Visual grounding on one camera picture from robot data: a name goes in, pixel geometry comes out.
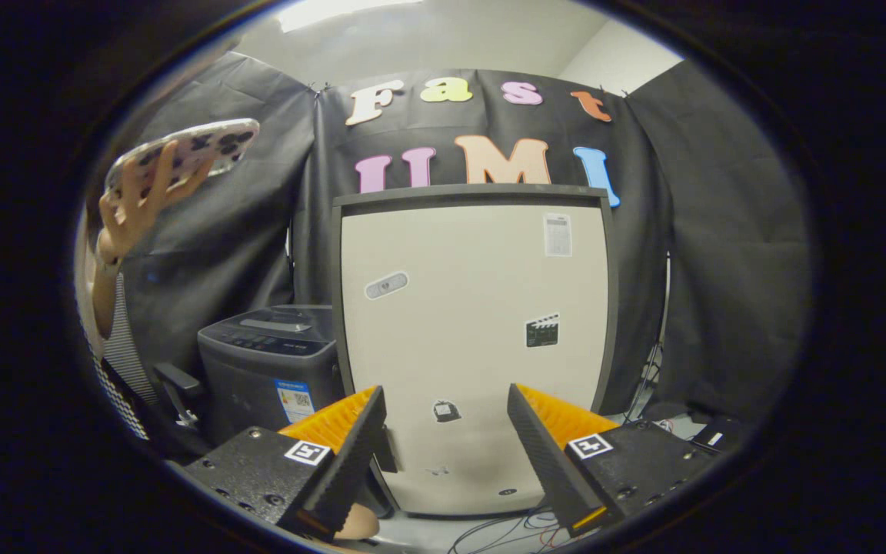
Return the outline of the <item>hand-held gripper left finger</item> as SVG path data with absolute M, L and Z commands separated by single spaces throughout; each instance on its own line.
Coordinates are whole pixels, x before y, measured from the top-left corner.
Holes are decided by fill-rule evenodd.
M 374 385 L 280 431 L 251 426 L 186 464 L 190 481 L 267 525 L 333 539 L 347 522 L 387 416 Z

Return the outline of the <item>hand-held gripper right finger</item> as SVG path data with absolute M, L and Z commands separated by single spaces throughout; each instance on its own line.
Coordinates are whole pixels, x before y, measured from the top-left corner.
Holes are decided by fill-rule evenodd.
M 716 459 L 657 424 L 619 425 L 523 383 L 510 384 L 507 414 L 546 504 L 572 537 L 655 511 Z

